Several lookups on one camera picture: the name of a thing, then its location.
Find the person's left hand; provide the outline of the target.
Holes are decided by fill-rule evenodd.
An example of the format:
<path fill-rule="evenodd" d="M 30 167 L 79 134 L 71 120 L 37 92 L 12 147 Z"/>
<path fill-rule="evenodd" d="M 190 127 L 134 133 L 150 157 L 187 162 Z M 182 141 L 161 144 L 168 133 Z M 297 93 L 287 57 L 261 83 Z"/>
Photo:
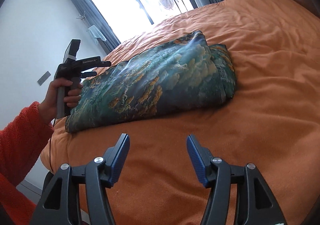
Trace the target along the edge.
<path fill-rule="evenodd" d="M 45 124 L 49 124 L 57 115 L 59 88 L 71 87 L 72 84 L 70 80 L 64 78 L 55 79 L 50 83 L 44 101 L 38 105 L 39 115 Z M 76 89 L 70 90 L 67 95 L 64 95 L 62 104 L 75 108 L 81 99 L 82 88 L 83 85 L 79 83 Z"/>

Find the orange fuzzy sleeve forearm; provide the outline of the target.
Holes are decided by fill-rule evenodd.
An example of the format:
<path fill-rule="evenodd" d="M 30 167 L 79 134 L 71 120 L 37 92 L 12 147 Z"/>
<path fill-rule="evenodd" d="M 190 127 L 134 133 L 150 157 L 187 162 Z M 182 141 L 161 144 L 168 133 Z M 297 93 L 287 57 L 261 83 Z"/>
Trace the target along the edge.
<path fill-rule="evenodd" d="M 53 134 L 51 123 L 44 123 L 38 102 L 1 130 L 1 224 L 29 224 L 35 204 L 16 187 L 36 163 Z"/>

